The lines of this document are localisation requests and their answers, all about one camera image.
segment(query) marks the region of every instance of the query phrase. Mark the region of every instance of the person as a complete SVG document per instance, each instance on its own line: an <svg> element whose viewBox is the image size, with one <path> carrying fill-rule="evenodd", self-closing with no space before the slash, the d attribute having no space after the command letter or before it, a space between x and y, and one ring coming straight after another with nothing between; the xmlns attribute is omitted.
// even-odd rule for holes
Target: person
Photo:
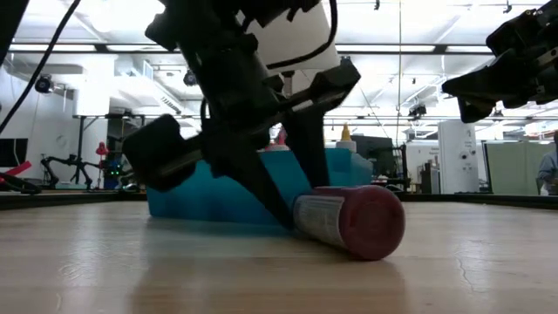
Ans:
<svg viewBox="0 0 558 314"><path fill-rule="evenodd" d="M543 188L549 195L558 195L558 130L554 136L556 149L544 155L539 166L539 175Z"/></svg>

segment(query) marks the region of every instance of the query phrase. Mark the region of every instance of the red cylinder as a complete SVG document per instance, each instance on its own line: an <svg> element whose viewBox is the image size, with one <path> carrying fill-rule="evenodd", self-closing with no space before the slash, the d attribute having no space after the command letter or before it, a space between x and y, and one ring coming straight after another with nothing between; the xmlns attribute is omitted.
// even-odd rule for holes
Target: red cylinder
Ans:
<svg viewBox="0 0 558 314"><path fill-rule="evenodd" d="M315 188L295 200L295 225L303 233L365 260L390 255L405 232L405 211L386 188Z"/></svg>

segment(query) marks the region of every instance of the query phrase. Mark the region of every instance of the blue foam block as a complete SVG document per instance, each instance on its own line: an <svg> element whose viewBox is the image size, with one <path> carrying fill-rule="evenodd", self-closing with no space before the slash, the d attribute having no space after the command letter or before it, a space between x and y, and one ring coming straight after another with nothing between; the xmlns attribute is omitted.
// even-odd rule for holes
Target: blue foam block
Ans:
<svg viewBox="0 0 558 314"><path fill-rule="evenodd" d="M311 190L304 172L290 151L261 153L263 164L283 199L292 204L298 195ZM326 149L332 186L370 184L372 165L347 149ZM277 224L273 215L243 186L228 177L215 179L205 161L180 186L161 193L147 190L150 214L154 217Z"/></svg>

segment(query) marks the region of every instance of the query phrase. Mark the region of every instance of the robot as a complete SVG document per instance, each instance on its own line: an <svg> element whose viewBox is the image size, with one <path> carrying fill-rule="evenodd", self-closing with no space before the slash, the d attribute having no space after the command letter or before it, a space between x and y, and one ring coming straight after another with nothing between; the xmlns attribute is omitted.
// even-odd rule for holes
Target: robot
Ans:
<svg viewBox="0 0 558 314"><path fill-rule="evenodd" d="M78 158L77 155L75 154L70 154L70 156L63 160L57 157L53 157L53 156L49 156L49 157L45 157L41 160L41 165L44 167L44 170L47 172L49 180L46 182L46 185L48 188L54 189L56 188L57 183L60 182L60 178L58 178L55 174L54 171L52 171L51 168L51 162L56 161L58 163L61 163L63 165L72 167L75 166L76 167L76 173L79 171L81 172L84 177L85 177L85 186L87 190L91 189L91 185L93 184L93 180L91 179L91 177L89 176L89 174L87 173L87 171L85 171L85 166L91 166L91 167L95 167L97 169L101 169L99 164L94 164L91 162L87 162L87 161L82 161L81 158ZM70 179L70 181L73 181L76 178L76 175L73 175L72 178Z"/></svg>
<svg viewBox="0 0 558 314"><path fill-rule="evenodd" d="M265 27L283 12L292 21L319 0L166 0L165 11L146 30L146 36L169 51L180 49L205 99L201 104L201 133L183 140L180 126L164 115L125 139L123 153L139 181L167 191L194 173L205 160L214 176L226 175L250 191L286 228L293 228L289 205L263 166L256 150L269 143L269 129L282 123L287 145L312 187L330 185L323 148L323 116L341 105L360 75L351 62L318 73L310 88L290 97L283 82L268 69L315 57L333 43L337 5L332 5L330 39L316 51L273 65L257 56L258 40L247 33L251 23ZM237 21L239 11L245 17Z"/></svg>
<svg viewBox="0 0 558 314"><path fill-rule="evenodd" d="M308 55L266 66L256 54L258 40L247 33L250 24L265 27L285 11L292 21L300 10L308 12L320 0L160 1L166 9L154 19L146 35L169 51L180 49L187 61L190 76L195 76L205 95L202 131L183 140L178 122L169 115L161 116L123 144L134 173L148 187L167 191L192 175L196 161L203 159L214 176L226 175L238 181L285 228L292 229L289 206L256 150L268 144L268 129L282 123L289 134L287 145L310 185L328 186L323 116L343 102L360 75L349 60L318 73L310 88L286 97L281 93L281 78L270 77L267 70L306 61L327 49L336 35L337 2L330 0L331 34L327 43ZM71 8L75 10L78 2L74 0ZM27 3L18 1L9 9L14 14L7 14L6 27L0 30L0 60ZM552 0L503 24L487 39L496 60L484 69L444 83L442 89L458 97L464 122L487 117L500 100L505 107L515 108L531 100L544 104L558 98L557 8L558 0ZM245 17L242 23L236 18L240 11ZM0 125L0 133L21 102Z"/></svg>
<svg viewBox="0 0 558 314"><path fill-rule="evenodd" d="M488 117L499 101L519 108L558 98L558 0L505 22L487 37L487 46L496 57L489 66L442 85L458 98L463 122Z"/></svg>

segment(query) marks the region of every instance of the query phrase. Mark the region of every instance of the fluorescent light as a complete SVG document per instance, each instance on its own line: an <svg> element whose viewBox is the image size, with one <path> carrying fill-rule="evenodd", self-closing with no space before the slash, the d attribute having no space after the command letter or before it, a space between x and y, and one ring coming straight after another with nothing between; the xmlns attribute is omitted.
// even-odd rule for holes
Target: fluorescent light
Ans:
<svg viewBox="0 0 558 314"><path fill-rule="evenodd" d="M10 51L46 51L47 44L12 44ZM92 44L57 44L53 51L95 51Z"/></svg>
<svg viewBox="0 0 558 314"><path fill-rule="evenodd" d="M360 52L399 52L399 45L381 45L381 44L336 44L335 47L339 52L360 51ZM434 51L433 45L401 45L402 52L430 52Z"/></svg>
<svg viewBox="0 0 558 314"><path fill-rule="evenodd" d="M165 48L154 44L108 44L106 49L109 51L167 51Z"/></svg>
<svg viewBox="0 0 558 314"><path fill-rule="evenodd" d="M88 16L93 27L100 32L143 30L156 14L165 10L165 6L157 0L97 2Z"/></svg>
<svg viewBox="0 0 558 314"><path fill-rule="evenodd" d="M448 46L447 52L492 52L486 46Z"/></svg>

